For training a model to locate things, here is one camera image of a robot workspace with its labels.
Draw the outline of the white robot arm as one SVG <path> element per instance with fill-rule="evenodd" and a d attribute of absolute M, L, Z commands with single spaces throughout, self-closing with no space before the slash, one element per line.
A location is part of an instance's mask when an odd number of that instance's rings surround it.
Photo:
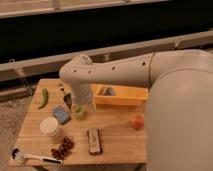
<path fill-rule="evenodd" d="M 148 171 L 213 171 L 213 54 L 152 52 L 94 64 L 78 55 L 59 71 L 77 104 L 92 101 L 94 83 L 143 87 Z"/>

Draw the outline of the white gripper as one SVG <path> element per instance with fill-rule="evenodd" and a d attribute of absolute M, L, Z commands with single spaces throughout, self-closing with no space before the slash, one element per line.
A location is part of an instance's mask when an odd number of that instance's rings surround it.
<path fill-rule="evenodd" d="M 84 105 L 89 111 L 96 110 L 94 94 L 89 84 L 71 85 L 71 94 L 66 94 L 63 100 L 68 108 L 71 108 L 73 103 Z"/>

